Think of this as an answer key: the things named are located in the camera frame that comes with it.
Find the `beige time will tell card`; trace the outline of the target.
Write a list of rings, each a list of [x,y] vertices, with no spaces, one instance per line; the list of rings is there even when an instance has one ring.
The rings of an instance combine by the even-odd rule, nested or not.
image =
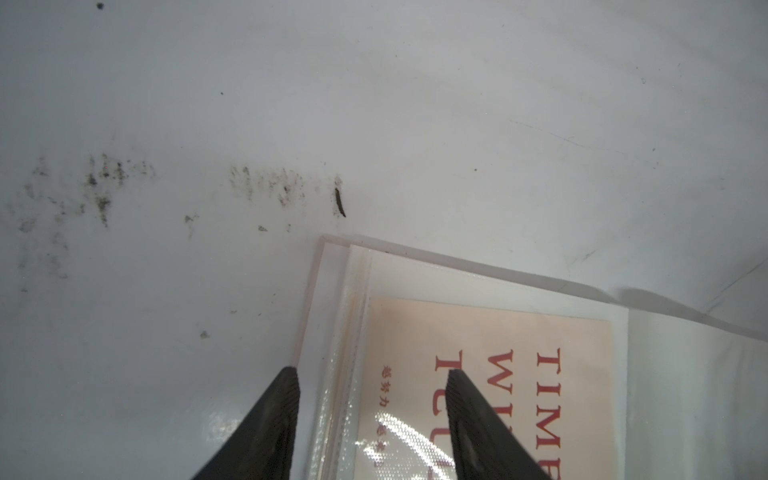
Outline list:
[[[608,322],[378,297],[369,308],[354,478],[454,477],[446,407],[454,369],[550,477],[614,477]]]

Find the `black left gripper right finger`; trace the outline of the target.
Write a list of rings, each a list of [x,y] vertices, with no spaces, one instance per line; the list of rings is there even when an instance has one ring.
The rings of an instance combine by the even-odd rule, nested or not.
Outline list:
[[[459,479],[549,479],[462,370],[448,374],[446,407]]]

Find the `white photo album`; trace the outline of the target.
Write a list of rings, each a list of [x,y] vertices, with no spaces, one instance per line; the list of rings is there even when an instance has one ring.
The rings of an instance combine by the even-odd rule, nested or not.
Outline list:
[[[606,321],[613,346],[611,479],[767,475],[764,337],[426,252],[324,237],[294,356],[302,388],[297,479],[356,479],[369,308],[378,297]]]

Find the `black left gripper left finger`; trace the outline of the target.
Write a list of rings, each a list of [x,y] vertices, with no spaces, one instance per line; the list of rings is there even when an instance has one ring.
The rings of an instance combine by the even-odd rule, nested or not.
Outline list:
[[[280,370],[219,451],[194,475],[196,480],[288,479],[300,387],[297,370]]]

